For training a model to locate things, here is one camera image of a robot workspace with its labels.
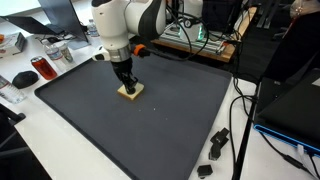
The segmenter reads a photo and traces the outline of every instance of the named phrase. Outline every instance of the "gray mat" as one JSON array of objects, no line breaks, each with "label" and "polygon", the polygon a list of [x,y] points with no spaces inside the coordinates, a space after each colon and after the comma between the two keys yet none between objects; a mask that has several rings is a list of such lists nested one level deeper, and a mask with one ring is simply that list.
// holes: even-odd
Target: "gray mat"
[{"label": "gray mat", "polygon": [[210,132],[231,74],[192,62],[134,59],[145,85],[130,101],[109,62],[88,60],[36,95],[129,177],[188,179]]}]

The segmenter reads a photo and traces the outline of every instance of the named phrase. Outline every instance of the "box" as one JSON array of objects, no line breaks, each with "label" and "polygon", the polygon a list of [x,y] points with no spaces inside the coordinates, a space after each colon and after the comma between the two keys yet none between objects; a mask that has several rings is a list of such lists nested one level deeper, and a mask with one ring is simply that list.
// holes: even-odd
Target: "box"
[{"label": "box", "polygon": [[21,33],[5,35],[0,44],[0,58],[22,52],[25,42],[26,39]]}]

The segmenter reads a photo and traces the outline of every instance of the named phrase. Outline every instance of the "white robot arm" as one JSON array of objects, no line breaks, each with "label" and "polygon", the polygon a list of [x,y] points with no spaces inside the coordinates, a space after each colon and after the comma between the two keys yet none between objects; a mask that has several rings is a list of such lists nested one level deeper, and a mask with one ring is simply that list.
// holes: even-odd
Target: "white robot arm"
[{"label": "white robot arm", "polygon": [[150,40],[159,37],[165,28],[165,8],[165,0],[92,0],[92,15],[102,42],[93,59],[110,60],[128,94],[135,93],[138,82],[131,72],[128,32]]}]

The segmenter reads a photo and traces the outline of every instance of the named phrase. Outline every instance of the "red can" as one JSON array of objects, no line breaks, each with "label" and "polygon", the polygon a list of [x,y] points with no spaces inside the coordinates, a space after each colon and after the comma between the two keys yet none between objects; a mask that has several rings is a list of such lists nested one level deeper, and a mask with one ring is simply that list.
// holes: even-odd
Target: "red can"
[{"label": "red can", "polygon": [[50,66],[45,58],[41,56],[32,58],[31,64],[46,80],[57,77],[57,72]]}]

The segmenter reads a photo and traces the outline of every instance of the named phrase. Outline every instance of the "table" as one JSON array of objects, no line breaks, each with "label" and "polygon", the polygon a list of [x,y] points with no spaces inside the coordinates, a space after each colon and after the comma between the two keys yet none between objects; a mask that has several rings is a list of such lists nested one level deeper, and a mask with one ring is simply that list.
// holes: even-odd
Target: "table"
[{"label": "table", "polygon": [[[296,148],[268,137],[268,140],[280,152],[288,154],[300,161]],[[305,162],[313,169],[308,156]],[[320,158],[313,158],[317,167],[320,167]],[[271,147],[263,140],[262,136],[254,129],[251,129],[245,160],[242,168],[241,179],[243,180],[269,180],[269,179],[313,179],[306,172],[293,167],[284,161]]]},{"label": "table", "polygon": [[[252,18],[254,17],[256,11],[257,11],[256,7],[250,8],[248,11],[249,15],[245,16],[245,18],[242,20],[242,22],[239,26],[239,33],[241,36],[243,36],[244,33],[246,32],[246,30],[248,29],[250,22],[251,22]],[[189,47],[178,45],[176,43],[172,43],[172,42],[168,42],[168,41],[164,41],[164,40],[153,40],[152,42],[157,45],[178,49],[180,51],[189,52]],[[193,53],[196,53],[197,51],[198,51],[198,49],[195,49],[195,48],[193,48],[193,50],[192,50]],[[215,59],[218,61],[222,61],[222,62],[229,62],[230,59],[232,58],[233,54],[235,53],[235,51],[236,51],[236,48],[232,44],[229,44],[225,47],[225,49],[223,50],[223,52],[220,55],[217,55],[214,53],[203,52],[203,51],[199,52],[199,55],[207,57],[207,58]]]},{"label": "table", "polygon": [[[88,12],[87,9],[89,9],[89,4],[89,1],[79,1],[74,3],[81,21],[83,21],[83,17],[87,17],[87,14],[83,15],[83,17],[81,15],[82,13]],[[42,18],[43,13],[42,15],[41,13],[37,13],[35,16]],[[0,24],[0,27],[1,30],[5,31],[7,29],[8,32],[13,32],[14,30],[19,31],[17,29],[12,29],[12,27],[10,27],[6,22],[4,24]],[[0,59],[1,75],[11,81],[18,72],[27,70],[35,71],[29,61],[32,57],[41,55],[48,59],[42,50],[41,44],[34,38],[35,36],[27,37],[27,43],[23,53]],[[91,46],[75,51],[71,50],[71,54],[77,65],[89,59],[95,47],[100,45],[99,38],[89,37],[89,41],[92,44]],[[34,95],[34,90],[46,82],[48,81],[40,77],[40,80],[37,83],[28,88],[22,89],[22,91],[27,95],[27,99],[17,105],[9,104],[3,99],[0,99],[0,103],[4,104],[16,113],[23,112],[27,116],[27,118],[18,123],[15,128],[51,178],[80,180],[129,179],[126,174],[124,174],[112,163],[110,159],[108,159],[94,145],[84,138],[84,136],[73,126]],[[244,94],[254,93],[255,85],[253,83],[240,80],[239,86]],[[215,123],[208,135],[208,139],[199,156],[198,162],[192,171],[190,179],[199,179],[197,177],[196,168],[200,164],[212,165],[214,174],[207,179],[231,178],[232,156],[229,143],[223,148],[222,155],[218,161],[209,161],[207,157],[211,147],[209,139],[217,131],[228,126],[229,105],[236,96],[237,93],[233,85],[230,84]],[[242,135],[247,122],[247,117],[242,108],[242,103],[238,101],[234,104],[234,111],[232,112],[233,117],[237,117],[233,122],[236,152],[239,151]]]}]

